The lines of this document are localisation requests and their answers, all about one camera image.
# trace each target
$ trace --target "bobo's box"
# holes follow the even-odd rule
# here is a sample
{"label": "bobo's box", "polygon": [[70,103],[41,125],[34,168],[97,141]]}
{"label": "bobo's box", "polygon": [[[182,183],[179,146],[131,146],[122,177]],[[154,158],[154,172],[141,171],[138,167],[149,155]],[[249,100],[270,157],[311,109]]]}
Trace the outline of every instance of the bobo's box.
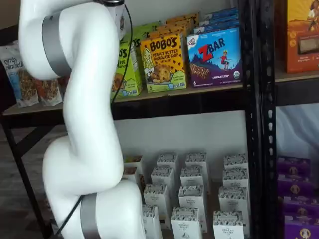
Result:
{"label": "bobo's box", "polygon": [[319,218],[285,215],[285,239],[319,238]]}
{"label": "bobo's box", "polygon": [[307,177],[296,175],[278,175],[278,195],[279,196],[313,196],[314,184]]}
{"label": "bobo's box", "polygon": [[189,153],[186,156],[186,166],[201,166],[204,177],[204,183],[207,192],[210,194],[210,173],[209,165],[207,164],[207,153]]}
{"label": "bobo's box", "polygon": [[179,205],[182,208],[198,208],[203,233],[207,232],[207,201],[203,186],[185,186],[179,189]]}
{"label": "bobo's box", "polygon": [[174,208],[171,224],[175,239],[202,239],[198,208]]}
{"label": "bobo's box", "polygon": [[284,212],[301,216],[319,215],[319,198],[284,197]]}
{"label": "bobo's box", "polygon": [[142,212],[146,239],[162,239],[157,206],[143,205]]}
{"label": "bobo's box", "polygon": [[280,174],[310,177],[311,161],[306,158],[279,156],[277,160],[277,171]]}
{"label": "bobo's box", "polygon": [[242,78],[239,28],[187,37],[194,87],[238,83]]}
{"label": "bobo's box", "polygon": [[148,92],[186,88],[186,56],[183,34],[171,33],[141,41]]}
{"label": "bobo's box", "polygon": [[157,206],[161,228],[171,229],[171,204],[167,185],[147,184],[144,190],[145,203]]}
{"label": "bobo's box", "polygon": [[139,64],[136,58],[135,46],[132,44],[131,53],[128,63],[128,68],[121,84],[123,74],[126,67],[127,56],[129,53],[129,46],[127,42],[120,44],[120,53],[118,67],[114,76],[111,98],[114,97],[118,88],[120,88],[117,97],[137,96],[142,91],[142,80],[139,73]]}

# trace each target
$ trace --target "white box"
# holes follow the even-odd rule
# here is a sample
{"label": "white box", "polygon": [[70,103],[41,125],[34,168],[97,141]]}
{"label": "white box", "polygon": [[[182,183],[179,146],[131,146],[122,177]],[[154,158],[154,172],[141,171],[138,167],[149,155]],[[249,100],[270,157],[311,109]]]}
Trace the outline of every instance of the white box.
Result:
{"label": "white box", "polygon": [[202,185],[204,187],[204,190],[206,191],[201,166],[190,166],[182,168],[180,181],[182,186]]}
{"label": "white box", "polygon": [[182,208],[198,208],[201,231],[207,232],[207,199],[203,186],[185,186],[179,189],[179,204]]}
{"label": "white box", "polygon": [[130,181],[136,183],[138,185],[140,191],[142,191],[141,184],[140,184],[140,178],[139,178],[139,175],[138,175],[136,168],[124,168],[122,179],[127,179],[127,180],[130,180]]}
{"label": "white box", "polygon": [[146,174],[146,166],[143,161],[142,156],[125,156],[124,157],[124,168],[136,168],[139,178],[140,178],[140,185],[142,191],[145,188],[146,182],[149,182],[149,178]]}
{"label": "white box", "polygon": [[218,198],[221,211],[242,212],[244,234],[247,238],[250,238],[250,216],[247,189],[242,187],[220,187]]}
{"label": "white box", "polygon": [[241,212],[214,212],[213,229],[216,239],[244,239]]}
{"label": "white box", "polygon": [[163,239],[157,206],[143,205],[143,224],[146,239]]}
{"label": "white box", "polygon": [[175,239],[202,239],[198,208],[174,208],[171,224]]}
{"label": "white box", "polygon": [[210,170],[209,164],[207,164],[207,154],[206,153],[189,153],[186,156],[186,166],[198,165],[201,166],[203,171],[204,183],[207,192],[211,193],[211,184],[210,184]]}
{"label": "white box", "polygon": [[151,173],[153,184],[166,184],[173,206],[178,205],[178,189],[176,189],[174,169],[170,166],[155,167]]}
{"label": "white box", "polygon": [[248,171],[248,159],[245,153],[224,157],[224,168],[246,168]]}
{"label": "white box", "polygon": [[156,161],[157,166],[169,166],[174,169],[174,175],[175,175],[175,182],[176,182],[176,189],[178,190],[181,186],[180,183],[180,163],[179,158],[176,153],[165,153],[158,156],[158,159]]}
{"label": "white box", "polygon": [[144,190],[145,203],[157,206],[161,228],[171,229],[170,217],[172,207],[170,203],[168,186],[147,184]]}

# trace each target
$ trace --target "oat bar box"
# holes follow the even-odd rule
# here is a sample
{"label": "oat bar box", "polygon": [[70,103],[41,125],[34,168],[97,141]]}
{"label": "oat bar box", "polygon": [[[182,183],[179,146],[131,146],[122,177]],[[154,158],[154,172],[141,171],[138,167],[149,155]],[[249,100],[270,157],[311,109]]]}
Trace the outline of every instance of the oat bar box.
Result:
{"label": "oat bar box", "polygon": [[210,170],[207,163],[207,153],[189,153],[186,156],[186,166],[201,166],[204,177],[205,188],[207,192],[211,193],[210,185]]}
{"label": "oat bar box", "polygon": [[241,212],[214,212],[213,229],[216,239],[244,239]]}
{"label": "oat bar box", "polygon": [[147,184],[144,190],[144,198],[146,204],[158,207],[161,228],[171,229],[172,207],[167,185]]}
{"label": "oat bar box", "polygon": [[198,208],[174,208],[171,223],[175,239],[202,239]]}
{"label": "oat bar box", "polygon": [[187,46],[193,87],[241,82],[242,61],[238,27],[189,35]]}
{"label": "oat bar box", "polygon": [[185,186],[179,189],[179,204],[183,208],[198,208],[203,233],[207,232],[207,198],[203,186]]}
{"label": "oat bar box", "polygon": [[221,211],[242,212],[244,234],[247,238],[250,238],[250,210],[247,189],[243,187],[220,187],[218,198]]}
{"label": "oat bar box", "polygon": [[157,206],[143,205],[142,212],[146,239],[163,239]]}

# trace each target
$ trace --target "cookie image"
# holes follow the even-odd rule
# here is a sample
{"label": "cookie image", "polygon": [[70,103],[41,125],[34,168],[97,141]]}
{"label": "cookie image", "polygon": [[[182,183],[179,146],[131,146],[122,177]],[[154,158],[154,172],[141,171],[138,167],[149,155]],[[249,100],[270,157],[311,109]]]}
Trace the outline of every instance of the cookie image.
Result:
{"label": "cookie image", "polygon": [[290,191],[291,191],[293,194],[298,194],[299,191],[300,191],[300,188],[299,188],[297,185],[293,185],[293,186],[291,186]]}
{"label": "cookie image", "polygon": [[120,74],[120,73],[116,73],[115,76],[114,76],[114,81],[113,81],[113,84],[112,84],[112,91],[117,91],[117,89],[119,87],[121,87],[121,89],[123,89],[124,87],[124,81],[121,85],[121,81],[122,81],[122,77],[123,75]]}
{"label": "cookie image", "polygon": [[296,167],[291,167],[291,168],[289,169],[289,172],[290,172],[290,174],[292,174],[292,175],[296,175],[296,174],[298,174],[298,169],[297,169]]}
{"label": "cookie image", "polygon": [[301,216],[306,216],[308,214],[308,211],[304,208],[299,208],[297,213]]}

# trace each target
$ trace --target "purple snack package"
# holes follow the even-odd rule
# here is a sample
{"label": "purple snack package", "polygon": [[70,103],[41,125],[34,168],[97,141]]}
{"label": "purple snack package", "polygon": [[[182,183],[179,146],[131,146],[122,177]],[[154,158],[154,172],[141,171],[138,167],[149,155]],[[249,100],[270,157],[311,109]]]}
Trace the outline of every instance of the purple snack package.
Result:
{"label": "purple snack package", "polygon": [[303,196],[285,196],[284,212],[295,213],[301,216],[319,216],[319,198],[307,198]]}
{"label": "purple snack package", "polygon": [[314,184],[308,177],[297,175],[278,175],[278,195],[280,196],[313,196]]}
{"label": "purple snack package", "polygon": [[310,177],[311,161],[307,158],[279,156],[277,160],[277,172],[279,174],[291,174]]}
{"label": "purple snack package", "polygon": [[285,215],[285,239],[319,238],[319,216]]}

